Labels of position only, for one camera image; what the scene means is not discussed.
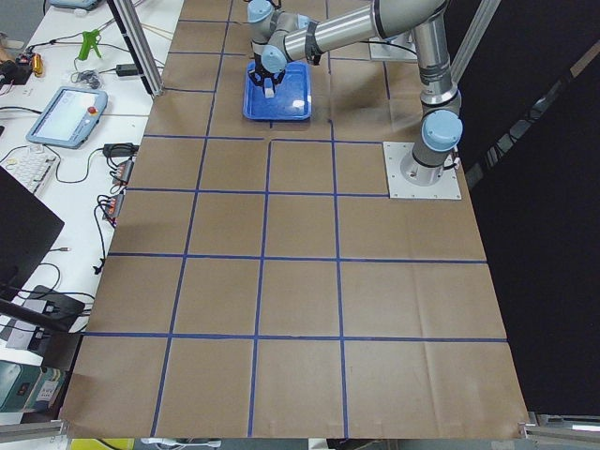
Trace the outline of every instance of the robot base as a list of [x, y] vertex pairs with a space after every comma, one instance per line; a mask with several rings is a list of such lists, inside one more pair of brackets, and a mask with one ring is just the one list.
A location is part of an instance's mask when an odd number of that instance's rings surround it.
[[[390, 199], [410, 200], [461, 200], [460, 187], [454, 169], [442, 172], [437, 183], [431, 186], [417, 186], [408, 181], [400, 170], [400, 162], [413, 150], [413, 142], [384, 142], [385, 172]], [[448, 156], [445, 165], [452, 164]]]

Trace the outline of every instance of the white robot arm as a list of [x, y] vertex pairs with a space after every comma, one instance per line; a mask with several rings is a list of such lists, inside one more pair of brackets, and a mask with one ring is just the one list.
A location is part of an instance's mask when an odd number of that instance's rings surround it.
[[251, 0], [247, 7], [256, 66], [248, 75], [257, 85], [281, 83], [291, 61], [318, 65], [323, 53], [412, 30], [423, 89], [422, 132], [402, 171], [412, 183], [434, 184], [462, 134], [460, 94], [450, 74], [443, 14], [447, 0], [372, 0], [342, 16], [315, 22], [283, 12], [272, 0]]

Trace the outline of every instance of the computer monitor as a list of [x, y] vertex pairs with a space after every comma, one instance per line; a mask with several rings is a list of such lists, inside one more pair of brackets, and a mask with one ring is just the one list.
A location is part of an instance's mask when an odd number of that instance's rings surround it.
[[82, 302], [65, 296], [36, 294], [34, 298], [61, 304], [54, 311], [43, 313], [12, 303], [65, 223], [2, 168], [0, 196], [0, 314], [45, 330], [68, 331], [84, 309]]

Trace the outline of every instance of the plug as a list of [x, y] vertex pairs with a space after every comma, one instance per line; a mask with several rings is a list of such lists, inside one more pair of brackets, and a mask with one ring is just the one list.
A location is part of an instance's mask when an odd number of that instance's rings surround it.
[[105, 158], [130, 158], [135, 157], [139, 149], [139, 145], [134, 145], [131, 142], [105, 143], [102, 147], [102, 155]]

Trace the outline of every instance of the green glue gun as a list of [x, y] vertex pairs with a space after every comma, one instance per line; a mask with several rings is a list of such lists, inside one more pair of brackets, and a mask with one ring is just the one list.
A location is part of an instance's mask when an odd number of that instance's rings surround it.
[[79, 56], [77, 59], [85, 61], [90, 54], [90, 50], [94, 49], [98, 58], [101, 58], [100, 50], [98, 49], [98, 43], [100, 42], [100, 31], [84, 31], [82, 48], [79, 50]]

